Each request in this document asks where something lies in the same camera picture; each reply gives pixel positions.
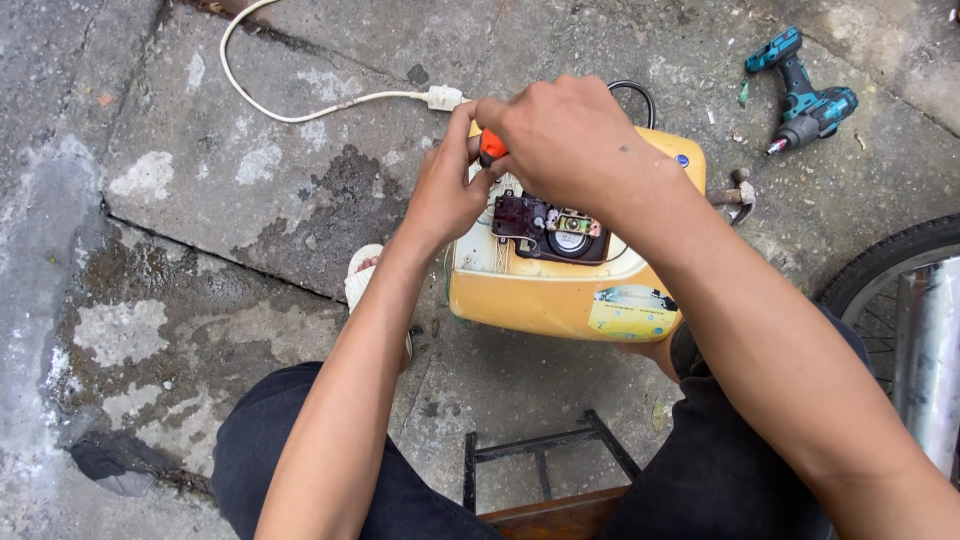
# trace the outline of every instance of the black pants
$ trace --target black pants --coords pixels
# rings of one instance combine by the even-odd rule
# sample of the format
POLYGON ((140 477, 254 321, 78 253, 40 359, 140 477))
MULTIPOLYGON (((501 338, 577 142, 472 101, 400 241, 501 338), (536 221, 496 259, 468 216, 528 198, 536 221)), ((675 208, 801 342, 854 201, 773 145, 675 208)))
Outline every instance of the black pants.
MULTIPOLYGON (((869 369, 856 333, 825 312, 869 369)), ((674 338, 685 399, 674 428, 623 496, 600 538, 823 538, 828 521, 797 475, 733 409, 688 331, 674 338)), ((211 487, 220 513, 253 538, 280 451, 322 364, 258 382, 217 432, 211 487)), ((502 538, 417 475, 388 437, 363 540, 502 538)))

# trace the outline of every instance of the black power cord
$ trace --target black power cord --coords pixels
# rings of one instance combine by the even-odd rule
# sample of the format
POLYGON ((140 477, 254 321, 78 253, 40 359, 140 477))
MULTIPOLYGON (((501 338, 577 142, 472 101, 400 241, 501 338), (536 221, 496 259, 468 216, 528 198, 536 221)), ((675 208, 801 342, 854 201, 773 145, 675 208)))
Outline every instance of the black power cord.
POLYGON ((640 95, 642 95, 643 99, 647 102, 647 128, 651 130, 655 129, 657 126, 657 106, 654 104, 654 96, 650 94, 650 90, 648 90, 646 86, 638 83, 637 81, 624 79, 623 81, 613 81, 612 83, 608 83, 607 88, 610 91, 613 91, 616 88, 629 88, 631 90, 640 92, 640 95))

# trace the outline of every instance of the drill bit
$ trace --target drill bit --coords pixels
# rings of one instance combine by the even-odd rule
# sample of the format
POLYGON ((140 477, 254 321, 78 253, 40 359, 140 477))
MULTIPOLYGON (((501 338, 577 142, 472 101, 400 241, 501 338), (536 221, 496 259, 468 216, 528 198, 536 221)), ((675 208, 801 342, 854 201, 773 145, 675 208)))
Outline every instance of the drill bit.
POLYGON ((778 138, 770 145, 770 148, 767 148, 767 156, 773 156, 780 150, 783 150, 783 147, 786 146, 785 138, 778 138))

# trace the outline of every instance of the white power cord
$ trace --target white power cord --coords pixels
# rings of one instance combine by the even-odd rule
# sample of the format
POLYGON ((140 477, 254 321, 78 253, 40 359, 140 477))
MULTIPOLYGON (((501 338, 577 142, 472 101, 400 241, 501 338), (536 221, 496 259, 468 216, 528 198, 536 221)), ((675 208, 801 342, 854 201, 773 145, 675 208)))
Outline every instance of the white power cord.
POLYGON ((230 83, 240 95, 244 97, 251 105, 256 107, 260 112, 263 112, 267 116, 270 116, 274 120, 279 120, 280 122, 287 122, 290 124, 297 124, 300 122, 306 122, 308 120, 313 120, 314 118, 320 118, 325 114, 330 114, 335 110, 346 109, 347 107, 356 105, 358 103, 363 103, 365 101, 370 101, 373 99, 378 99, 381 97, 410 97, 414 99, 419 99, 426 102, 426 106, 433 110, 453 110, 454 107, 465 102, 464 93, 457 88, 450 88, 448 86, 431 86, 426 92, 403 92, 403 91, 386 91, 386 92, 376 92, 373 94, 368 94, 358 98, 351 99, 339 105, 334 105, 333 107, 327 107, 324 110, 318 110, 307 114, 305 116, 282 116, 263 107, 254 100, 250 94, 248 94, 240 85, 237 83, 236 79, 233 78, 233 73, 230 71, 230 64, 227 62, 227 42, 230 40, 230 35, 233 34, 233 29, 240 24, 247 15, 252 12, 259 10, 260 8, 266 6, 267 4, 273 4, 277 0, 259 0, 251 4, 245 10, 237 14, 236 17, 230 22, 227 26, 227 31, 224 32, 224 38, 220 40, 220 62, 224 65, 224 72, 227 73, 227 78, 230 79, 230 83))

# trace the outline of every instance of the white sandal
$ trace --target white sandal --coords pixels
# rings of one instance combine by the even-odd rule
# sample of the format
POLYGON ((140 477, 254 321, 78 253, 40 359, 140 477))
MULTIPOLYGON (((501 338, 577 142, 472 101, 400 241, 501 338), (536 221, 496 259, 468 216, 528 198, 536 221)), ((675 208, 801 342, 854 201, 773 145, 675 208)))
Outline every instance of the white sandal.
MULTIPOLYGON (((347 307, 349 307, 350 313, 353 313, 357 304, 360 303, 360 297, 363 296, 363 292, 367 290, 367 285, 370 284, 370 278, 373 277, 373 271, 376 270, 376 265, 360 271, 358 271, 357 268, 360 267, 360 264, 365 258, 380 257, 380 252, 382 251, 383 246, 380 244, 367 244, 357 250, 357 252, 353 254, 353 257, 350 258, 350 266, 347 267, 347 278, 344 280, 344 290, 347 293, 347 307)), ((410 340, 409 333, 407 333, 406 346, 407 356, 412 359, 414 345, 410 340)))

